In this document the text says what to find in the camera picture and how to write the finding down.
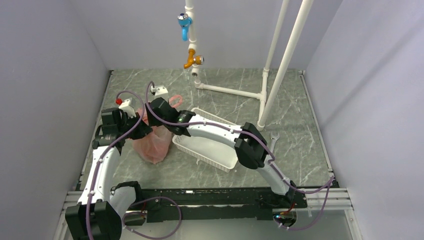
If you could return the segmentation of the pink plastic bag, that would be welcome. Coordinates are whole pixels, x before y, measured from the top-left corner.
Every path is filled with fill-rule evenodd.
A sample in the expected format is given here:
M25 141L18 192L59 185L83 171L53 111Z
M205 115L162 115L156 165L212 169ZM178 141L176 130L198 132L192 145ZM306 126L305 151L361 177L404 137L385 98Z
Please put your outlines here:
M153 126L147 136L134 139L132 147L143 160L157 164L167 156L172 137L173 133L164 126Z

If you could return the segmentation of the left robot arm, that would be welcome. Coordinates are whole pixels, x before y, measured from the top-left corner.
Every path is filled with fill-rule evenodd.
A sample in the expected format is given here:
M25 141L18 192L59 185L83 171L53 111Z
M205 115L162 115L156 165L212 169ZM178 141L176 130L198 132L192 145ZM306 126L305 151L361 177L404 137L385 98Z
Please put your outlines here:
M101 112L101 124L92 141L92 166L77 204L65 211L74 240L118 240L127 209L144 203L140 184L128 181L113 186L126 139L138 140L153 130L133 107L112 107Z

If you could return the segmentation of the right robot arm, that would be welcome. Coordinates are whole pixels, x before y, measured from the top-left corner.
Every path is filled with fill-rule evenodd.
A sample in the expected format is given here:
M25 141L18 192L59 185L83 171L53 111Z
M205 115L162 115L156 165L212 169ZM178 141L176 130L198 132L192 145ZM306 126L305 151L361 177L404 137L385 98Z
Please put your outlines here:
M151 126L164 126L176 136L197 138L197 147L217 151L224 146L230 157L247 169L258 172L275 195L273 207L296 205L297 186L275 164L275 156L258 129L249 122L244 125L224 124L189 110L176 110L162 97L145 105Z

